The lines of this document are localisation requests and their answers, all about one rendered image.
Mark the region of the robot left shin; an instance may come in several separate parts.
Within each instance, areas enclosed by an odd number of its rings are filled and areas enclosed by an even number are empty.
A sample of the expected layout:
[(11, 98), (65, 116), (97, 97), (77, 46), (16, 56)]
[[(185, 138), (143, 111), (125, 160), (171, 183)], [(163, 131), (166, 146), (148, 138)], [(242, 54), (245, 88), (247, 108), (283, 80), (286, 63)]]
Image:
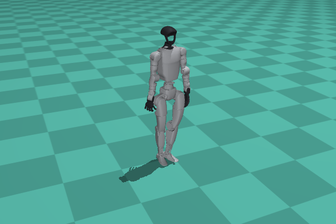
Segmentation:
[[(176, 135), (177, 135), (177, 131), (178, 131), (178, 126), (176, 126), (175, 130), (169, 131), (166, 130), (166, 149), (165, 149), (165, 154), (170, 154), (173, 144), (175, 142), (176, 139)], [(170, 151), (170, 153), (169, 153)]]

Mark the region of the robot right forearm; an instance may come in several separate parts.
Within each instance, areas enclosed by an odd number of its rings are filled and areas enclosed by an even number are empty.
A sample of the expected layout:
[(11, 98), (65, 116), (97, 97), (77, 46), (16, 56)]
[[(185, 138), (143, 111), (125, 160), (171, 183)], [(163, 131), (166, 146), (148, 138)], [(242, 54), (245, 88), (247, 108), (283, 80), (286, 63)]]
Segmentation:
[(156, 85), (157, 83), (154, 82), (155, 81), (155, 77), (154, 75), (150, 76), (149, 79), (149, 92), (148, 92), (148, 100), (152, 101), (153, 96), (155, 95), (155, 91), (156, 91)]

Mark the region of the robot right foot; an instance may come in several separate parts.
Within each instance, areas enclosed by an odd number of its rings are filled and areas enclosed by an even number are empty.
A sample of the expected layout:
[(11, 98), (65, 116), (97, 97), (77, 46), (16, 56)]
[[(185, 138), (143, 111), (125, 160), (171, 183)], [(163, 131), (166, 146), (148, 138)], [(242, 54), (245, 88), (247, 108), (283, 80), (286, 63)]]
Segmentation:
[(158, 155), (158, 153), (157, 153), (156, 157), (157, 157), (159, 163), (160, 163), (162, 166), (166, 166), (166, 165), (167, 165), (167, 161), (165, 160), (164, 156), (161, 156), (161, 154), (160, 154), (160, 157), (159, 157), (159, 155)]

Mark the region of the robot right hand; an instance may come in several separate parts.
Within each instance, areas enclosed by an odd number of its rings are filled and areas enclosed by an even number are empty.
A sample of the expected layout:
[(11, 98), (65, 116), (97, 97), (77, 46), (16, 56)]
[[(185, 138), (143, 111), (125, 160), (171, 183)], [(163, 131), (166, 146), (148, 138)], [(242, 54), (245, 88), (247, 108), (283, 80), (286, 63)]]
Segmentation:
[(156, 110), (156, 108), (154, 107), (153, 101), (154, 101), (154, 96), (153, 96), (153, 98), (152, 98), (152, 101), (148, 100), (148, 98), (147, 98), (147, 102), (146, 102), (146, 104), (145, 104), (145, 109), (146, 109), (146, 107), (147, 107), (146, 110), (149, 110), (149, 111), (151, 111), (151, 112), (154, 111), (152, 108), (154, 108), (154, 109)]

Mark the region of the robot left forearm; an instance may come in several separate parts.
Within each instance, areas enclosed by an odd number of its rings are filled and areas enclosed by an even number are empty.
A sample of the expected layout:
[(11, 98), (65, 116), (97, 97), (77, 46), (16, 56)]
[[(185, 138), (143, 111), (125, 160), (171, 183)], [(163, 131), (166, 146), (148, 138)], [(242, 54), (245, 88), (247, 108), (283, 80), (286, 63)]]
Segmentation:
[[(187, 88), (190, 88), (190, 80), (189, 80), (189, 77), (190, 77), (190, 73), (188, 74), (185, 74), (185, 75), (182, 75), (182, 78), (183, 78), (183, 90), (186, 92)], [(191, 90), (191, 88), (190, 88)]]

